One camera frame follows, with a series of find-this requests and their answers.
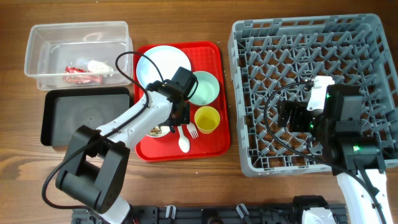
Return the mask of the light blue bowl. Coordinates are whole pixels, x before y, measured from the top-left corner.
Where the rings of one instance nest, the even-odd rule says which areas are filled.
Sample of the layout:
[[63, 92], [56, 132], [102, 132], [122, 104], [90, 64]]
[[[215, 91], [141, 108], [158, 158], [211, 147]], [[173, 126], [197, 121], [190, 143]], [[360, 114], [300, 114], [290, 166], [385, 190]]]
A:
[[168, 126], [156, 126], [147, 133], [147, 136], [152, 138], [160, 138], [169, 132], [170, 128]]

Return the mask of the yellow plastic cup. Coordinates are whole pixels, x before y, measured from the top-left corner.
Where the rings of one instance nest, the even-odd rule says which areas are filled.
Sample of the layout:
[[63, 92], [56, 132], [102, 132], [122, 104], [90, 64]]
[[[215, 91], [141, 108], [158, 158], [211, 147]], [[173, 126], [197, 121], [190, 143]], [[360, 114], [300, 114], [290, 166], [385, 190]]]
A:
[[219, 112], [210, 106], [202, 106], [195, 112], [194, 122], [203, 134], [212, 133], [220, 124]]

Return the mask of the mint green bowl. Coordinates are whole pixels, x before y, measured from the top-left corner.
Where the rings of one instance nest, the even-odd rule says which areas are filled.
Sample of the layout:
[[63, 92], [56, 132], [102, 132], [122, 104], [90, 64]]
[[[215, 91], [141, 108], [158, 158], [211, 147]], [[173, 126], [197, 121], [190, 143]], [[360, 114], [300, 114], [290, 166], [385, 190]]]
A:
[[198, 88], [189, 102], [197, 106], [209, 105], [216, 100], [220, 92], [220, 84], [217, 78], [205, 71], [197, 71], [193, 74], [197, 77]]

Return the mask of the red strawberry cake wrapper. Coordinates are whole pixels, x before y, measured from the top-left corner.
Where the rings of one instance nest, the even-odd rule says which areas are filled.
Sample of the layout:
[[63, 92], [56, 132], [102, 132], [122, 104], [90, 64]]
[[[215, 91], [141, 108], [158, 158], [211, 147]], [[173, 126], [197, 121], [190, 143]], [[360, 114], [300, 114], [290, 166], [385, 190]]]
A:
[[87, 84], [87, 83], [103, 83], [103, 77], [98, 75], [83, 75], [86, 73], [85, 70], [76, 68], [76, 67], [69, 67], [65, 68], [66, 76], [63, 77], [63, 81], [65, 83], [71, 84]]

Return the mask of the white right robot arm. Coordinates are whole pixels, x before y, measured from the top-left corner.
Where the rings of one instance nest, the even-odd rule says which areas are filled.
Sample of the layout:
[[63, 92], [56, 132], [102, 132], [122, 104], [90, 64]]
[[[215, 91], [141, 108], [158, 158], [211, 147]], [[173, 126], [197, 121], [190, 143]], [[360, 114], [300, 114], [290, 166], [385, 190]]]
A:
[[382, 149], [361, 129], [362, 96], [358, 86], [317, 84], [310, 86], [319, 109], [309, 103], [280, 101], [279, 127], [310, 133], [322, 146], [323, 157], [311, 160], [331, 167], [344, 195], [351, 223], [392, 223], [387, 199], [386, 163]]

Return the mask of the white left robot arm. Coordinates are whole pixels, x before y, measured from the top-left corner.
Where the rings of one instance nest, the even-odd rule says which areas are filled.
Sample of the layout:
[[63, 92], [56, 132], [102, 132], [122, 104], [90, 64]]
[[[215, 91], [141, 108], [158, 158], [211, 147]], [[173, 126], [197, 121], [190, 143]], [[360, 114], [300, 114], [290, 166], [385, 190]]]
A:
[[156, 126], [180, 126], [190, 121], [189, 99], [198, 87], [197, 77], [179, 67], [175, 75], [142, 87], [142, 98], [108, 124], [96, 129], [79, 127], [72, 135], [63, 161], [46, 178], [41, 196], [50, 207], [73, 210], [73, 205], [57, 205], [47, 197], [51, 179], [55, 186], [80, 202], [105, 223], [138, 223], [131, 204], [120, 192], [131, 149]]

